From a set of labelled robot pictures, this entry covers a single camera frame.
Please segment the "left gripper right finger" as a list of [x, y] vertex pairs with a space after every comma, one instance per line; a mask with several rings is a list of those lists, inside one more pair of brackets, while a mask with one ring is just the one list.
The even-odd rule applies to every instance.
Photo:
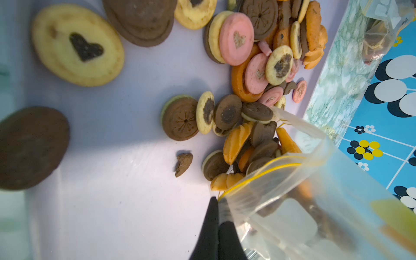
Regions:
[[218, 238], [219, 260], [247, 260], [233, 222], [224, 222], [219, 226]]

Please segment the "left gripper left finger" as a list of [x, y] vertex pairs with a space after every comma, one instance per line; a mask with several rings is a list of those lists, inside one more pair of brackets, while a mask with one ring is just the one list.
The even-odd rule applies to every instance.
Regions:
[[197, 240], [197, 244], [190, 256], [190, 260], [218, 259], [218, 230], [219, 208], [216, 197], [211, 197], [204, 218], [204, 222]]

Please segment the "ziploc bag of cookies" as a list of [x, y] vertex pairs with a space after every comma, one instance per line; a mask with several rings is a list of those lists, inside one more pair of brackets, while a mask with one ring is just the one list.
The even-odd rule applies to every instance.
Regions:
[[415, 259], [415, 213], [320, 129], [273, 111], [286, 153], [219, 198], [242, 247], [264, 260]]
[[370, 65], [383, 58], [396, 37], [416, 15], [416, 2], [411, 0], [359, 1], [361, 11], [369, 20], [363, 41], [362, 58]]

